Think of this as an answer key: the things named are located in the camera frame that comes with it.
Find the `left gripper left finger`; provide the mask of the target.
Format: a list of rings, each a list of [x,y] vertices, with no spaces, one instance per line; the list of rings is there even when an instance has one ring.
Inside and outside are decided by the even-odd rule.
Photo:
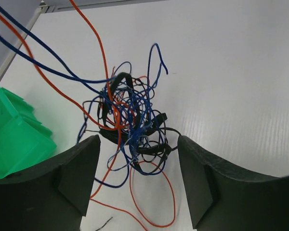
[[[87,214],[101,141],[90,136],[0,179],[0,231],[78,231]]]

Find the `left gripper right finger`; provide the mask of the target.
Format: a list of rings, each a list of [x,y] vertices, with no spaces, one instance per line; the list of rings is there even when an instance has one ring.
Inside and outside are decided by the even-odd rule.
[[[178,155],[192,227],[198,231],[289,231],[289,175],[237,166],[187,136]]]

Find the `green plastic bin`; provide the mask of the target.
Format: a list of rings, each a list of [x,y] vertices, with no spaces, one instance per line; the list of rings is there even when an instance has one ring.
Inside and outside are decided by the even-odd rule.
[[[0,179],[52,156],[52,132],[24,99],[0,87]]]

